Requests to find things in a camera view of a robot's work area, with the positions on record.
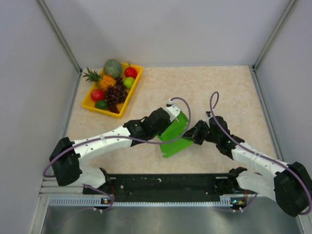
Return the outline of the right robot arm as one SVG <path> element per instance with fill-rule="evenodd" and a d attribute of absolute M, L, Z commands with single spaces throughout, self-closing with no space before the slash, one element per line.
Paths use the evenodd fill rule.
<path fill-rule="evenodd" d="M 278 204 L 288 215 L 296 217 L 312 211 L 312 179 L 305 166 L 299 162 L 286 163 L 265 155 L 243 139 L 230 133 L 221 116 L 200 120 L 183 138 L 197 145 L 214 143 L 219 152 L 230 159 L 252 168 L 232 169 L 227 182 L 233 193 L 250 190 Z"/>

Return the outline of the green paper box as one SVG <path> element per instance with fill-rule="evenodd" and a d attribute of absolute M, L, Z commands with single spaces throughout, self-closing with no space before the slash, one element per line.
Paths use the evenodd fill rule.
<path fill-rule="evenodd" d="M 161 142 L 167 142 L 179 137 L 185 130 L 188 124 L 188 118 L 181 112 L 177 119 L 166 129 L 161 135 L 158 135 L 158 139 Z M 192 145 L 192 141 L 184 138 L 179 138 L 172 143 L 166 143 L 160 145 L 160 150 L 164 158 L 169 158 L 176 153 L 188 148 Z"/>

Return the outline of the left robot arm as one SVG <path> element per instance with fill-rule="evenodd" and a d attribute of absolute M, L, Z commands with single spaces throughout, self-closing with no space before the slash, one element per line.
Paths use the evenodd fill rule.
<path fill-rule="evenodd" d="M 92 168 L 87 162 L 97 156 L 151 141 L 164 133 L 181 110 L 176 106 L 158 108 L 142 119 L 130 120 L 118 128 L 84 140 L 60 139 L 49 161 L 59 186 L 74 182 L 94 187 L 99 193 L 109 191 L 111 182 L 103 168 Z"/>

